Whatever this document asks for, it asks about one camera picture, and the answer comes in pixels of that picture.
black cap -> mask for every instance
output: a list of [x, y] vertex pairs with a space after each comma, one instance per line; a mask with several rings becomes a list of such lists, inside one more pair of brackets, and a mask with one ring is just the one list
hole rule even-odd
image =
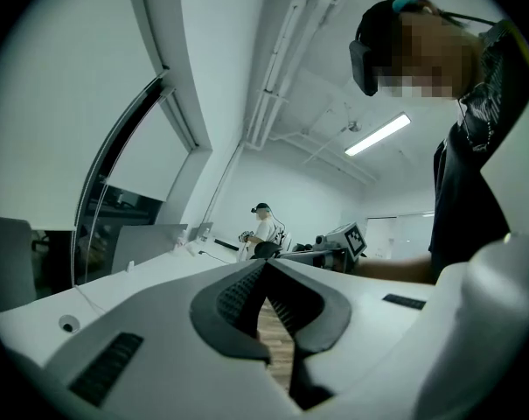
[[393, 10], [393, 2], [394, 0], [385, 0], [369, 8], [361, 18], [356, 33], [356, 40], [371, 48], [375, 65], [391, 55], [392, 26], [398, 19], [398, 14]]
[[268, 204], [265, 204], [264, 202], [261, 202], [258, 206], [256, 206], [255, 208], [251, 208], [250, 211], [251, 213], [255, 214], [256, 213], [256, 210], [258, 210], [259, 208], [267, 208], [268, 210], [270, 210], [270, 207]]

ceiling pipe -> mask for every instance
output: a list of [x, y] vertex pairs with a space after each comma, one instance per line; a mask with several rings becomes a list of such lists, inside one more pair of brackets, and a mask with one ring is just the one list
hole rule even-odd
[[[310, 41], [317, 32], [320, 24], [324, 21], [324, 18], [326, 17], [329, 8], [332, 6], [333, 1], [334, 0], [317, 0], [317, 4], [310, 14], [309, 22], [303, 31], [303, 35], [297, 45], [296, 51], [294, 52], [293, 57], [288, 64], [288, 69], [283, 76], [282, 84], [280, 85], [280, 90], [278, 91], [278, 96], [280, 96], [280, 98], [285, 98], [286, 94], [291, 88], [291, 83], [295, 77], [299, 65], [301, 64], [301, 60], [307, 51], [307, 48], [309, 47]], [[274, 106], [270, 111], [270, 115], [265, 122], [259, 147], [262, 147], [263, 144], [266, 143], [270, 130], [274, 125], [275, 118], [277, 117], [280, 107], [283, 103], [282, 99], [280, 98], [274, 102]]]
[[[272, 52], [268, 68], [264, 75], [261, 92], [258, 101], [254, 106], [253, 116], [248, 126], [249, 136], [251, 135], [250, 131], [254, 126], [250, 141], [254, 146], [256, 145], [258, 135], [261, 132], [262, 120], [268, 109], [269, 96], [265, 94], [265, 91], [272, 92], [274, 90], [275, 82], [277, 81], [280, 69], [282, 68], [282, 63], [289, 49], [289, 44], [291, 43], [291, 39], [293, 38], [293, 34], [306, 4], [307, 0], [291, 0], [289, 10], [283, 19], [282, 28], [280, 29], [278, 39], [275, 42], [274, 51]], [[276, 100], [276, 103], [282, 104], [283, 101], [284, 100], [278, 99]]]
[[[274, 136], [272, 134], [269, 136], [269, 138], [270, 138], [270, 140], [272, 140], [274, 142], [278, 141], [278, 140], [282, 140], [283, 142], [285, 142], [287, 144], [291, 144], [292, 146], [295, 146], [296, 148], [299, 148], [300, 150], [308, 152], [308, 153], [312, 153], [313, 152], [311, 148], [307, 148], [306, 146], [303, 146], [302, 144], [293, 141], [291, 138], [280, 138], [280, 137], [276, 137], [276, 136]], [[336, 163], [332, 162], [331, 160], [327, 159], [326, 157], [320, 157], [320, 160], [322, 160], [323, 162], [325, 162], [326, 164], [328, 164], [330, 166], [333, 166], [337, 170], [340, 170], [341, 172], [343, 172], [344, 174], [350, 176], [351, 178], [354, 178], [354, 179], [358, 180], [359, 182], [361, 182], [362, 184], [364, 184], [366, 186], [371, 184], [370, 182], [367, 182], [361, 176], [358, 176], [356, 174], [353, 174], [353, 173], [351, 173], [351, 172], [349, 172], [347, 170], [344, 170], [344, 169], [340, 168], [339, 164], [336, 164]]]
[[[299, 131], [296, 131], [296, 132], [289, 132], [289, 133], [287, 133], [287, 134], [281, 134], [280, 136], [278, 136], [278, 135], [274, 135], [274, 141], [276, 141], [276, 140], [284, 140], [284, 139], [286, 139], [286, 138], [295, 137], [295, 136], [301, 136], [301, 135], [302, 135], [302, 133], [299, 132]], [[254, 145], [251, 144], [251, 143], [246, 143], [246, 144], [245, 144], [245, 146], [247, 146], [248, 149], [250, 149], [250, 150], [254, 150], [254, 151], [262, 151], [262, 149], [264, 148], [265, 145], [266, 145], [265, 143], [263, 143], [263, 144], [261, 144], [261, 145], [259, 145], [259, 146], [254, 146]]]

man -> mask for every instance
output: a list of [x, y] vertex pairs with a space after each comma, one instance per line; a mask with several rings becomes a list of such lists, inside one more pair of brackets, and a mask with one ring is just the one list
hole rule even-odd
[[433, 284], [446, 266], [509, 232], [480, 169], [529, 100], [527, 48], [511, 22], [477, 37], [429, 0], [386, 0], [365, 13], [350, 50], [354, 78], [367, 95], [377, 83], [396, 93], [406, 85], [422, 96], [455, 99], [460, 108], [435, 152], [430, 254], [406, 262], [365, 259], [355, 268], [363, 277]]
[[247, 257], [254, 255], [254, 248], [261, 242], [272, 242], [277, 236], [277, 227], [274, 224], [270, 207], [268, 204], [261, 202], [258, 206], [253, 208], [253, 213], [256, 214], [256, 219], [260, 221], [256, 233], [245, 237], [245, 242], [249, 242]]

fluorescent light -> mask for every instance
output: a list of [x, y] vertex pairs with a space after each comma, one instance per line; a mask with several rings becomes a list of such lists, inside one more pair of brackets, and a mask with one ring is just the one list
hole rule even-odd
[[408, 124], [410, 124], [410, 119], [407, 117], [406, 114], [398, 115], [389, 124], [386, 124], [379, 130], [373, 132], [370, 136], [367, 136], [363, 140], [355, 143], [353, 146], [350, 146], [344, 152], [348, 156], [355, 156], [358, 152], [361, 152], [362, 150], [369, 148], [369, 146], [380, 142], [383, 138], [390, 136], [397, 130], [401, 130], [404, 126]]

cable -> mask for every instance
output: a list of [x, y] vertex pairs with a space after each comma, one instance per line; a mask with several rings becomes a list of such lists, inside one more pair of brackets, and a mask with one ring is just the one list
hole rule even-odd
[[280, 224], [282, 224], [282, 227], [283, 227], [283, 231], [285, 232], [285, 224], [283, 222], [281, 222], [280, 220], [278, 220], [276, 217], [275, 217], [275, 214], [274, 212], [272, 211], [272, 209], [270, 208], [270, 213], [272, 214], [272, 216], [274, 216], [274, 219], [276, 221], [278, 221]]
[[103, 314], [106, 313], [106, 311], [103, 308], [101, 308], [93, 300], [91, 300], [88, 296], [86, 296], [85, 293], [78, 287], [77, 284], [74, 285], [74, 288], [79, 292], [79, 294], [81, 294], [86, 299], [86, 301], [89, 303], [89, 306], [91, 306], [91, 308], [93, 309], [94, 312], [97, 313], [97, 315], [100, 316], [100, 314], [97, 312], [97, 310], [101, 310], [101, 312]]
[[245, 253], [245, 250], [248, 249], [248, 243], [245, 242], [245, 245], [243, 246], [243, 249], [241, 250], [239, 256], [237, 257], [237, 263], [240, 263], [240, 259], [243, 257], [243, 254]]
[[479, 17], [472, 17], [472, 16], [464, 16], [463, 14], [456, 14], [455, 12], [449, 12], [447, 10], [440, 10], [442, 14], [445, 14], [447, 16], [451, 16], [452, 18], [464, 18], [466, 20], [472, 20], [474, 22], [478, 22], [480, 24], [486, 24], [489, 26], [493, 26], [495, 22], [490, 22], [489, 20], [484, 20], [483, 18]]
[[226, 262], [225, 260], [222, 260], [221, 258], [218, 258], [217, 256], [213, 256], [211, 254], [208, 254], [205, 250], [200, 250], [198, 253], [200, 255], [206, 254], [207, 256], [210, 256], [211, 258], [214, 258], [215, 260], [220, 260], [222, 263], [225, 263], [225, 264], [232, 264], [231, 262]]
[[460, 105], [460, 102], [456, 100], [456, 104], [458, 104], [458, 108], [463, 113], [463, 125], [466, 129], [466, 139], [470, 142], [470, 131], [468, 130], [468, 124], [466, 124], [466, 115], [464, 114], [463, 107]]
[[97, 223], [97, 218], [99, 217], [99, 212], [101, 210], [101, 205], [105, 199], [105, 194], [107, 194], [108, 185], [103, 184], [103, 189], [101, 191], [101, 196], [99, 198], [99, 203], [95, 208], [95, 215], [93, 217], [93, 222], [91, 223], [91, 233], [89, 234], [89, 241], [87, 242], [87, 252], [86, 252], [86, 276], [84, 283], [87, 283], [87, 271], [89, 270], [89, 250], [91, 249], [91, 241], [93, 240], [93, 235], [95, 233], [95, 224]]

